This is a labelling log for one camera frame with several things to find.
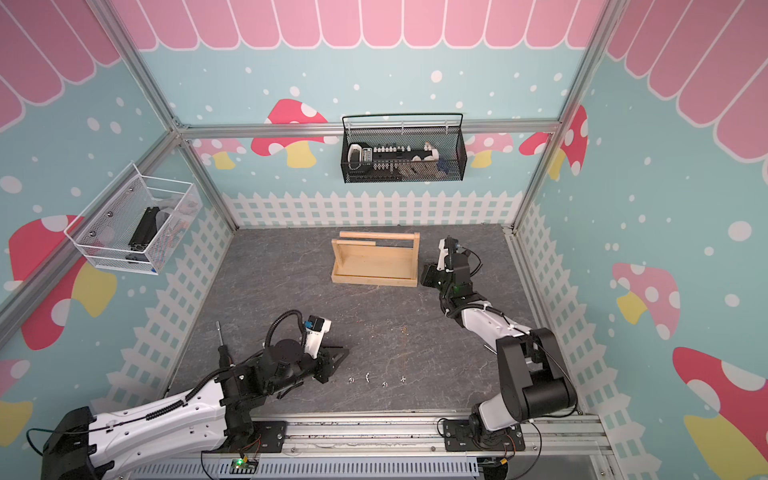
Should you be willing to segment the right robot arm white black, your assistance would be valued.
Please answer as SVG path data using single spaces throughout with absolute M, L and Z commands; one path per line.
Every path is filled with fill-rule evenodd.
M 522 325 L 475 291 L 474 253 L 450 236 L 438 260 L 427 264 L 421 284 L 439 293 L 443 314 L 477 335 L 496 354 L 500 392 L 473 408 L 477 437 L 530 419 L 575 409 L 578 396 L 554 333 Z

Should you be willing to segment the wooden jewelry display stand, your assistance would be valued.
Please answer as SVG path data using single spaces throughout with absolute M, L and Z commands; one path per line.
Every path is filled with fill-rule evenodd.
M 342 231 L 331 241 L 334 283 L 415 288 L 419 233 Z

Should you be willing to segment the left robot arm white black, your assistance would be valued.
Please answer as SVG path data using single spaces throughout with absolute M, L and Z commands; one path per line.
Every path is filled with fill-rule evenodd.
M 252 412 L 308 379 L 329 381 L 350 353 L 324 345 L 330 326 L 325 318 L 288 310 L 269 326 L 263 348 L 248 358 L 234 362 L 220 345 L 218 368 L 187 391 L 115 412 L 68 412 L 36 451 L 41 478 L 116 479 L 194 452 L 235 454 L 240 463 L 249 454 L 280 452 L 285 422 L 256 421 Z

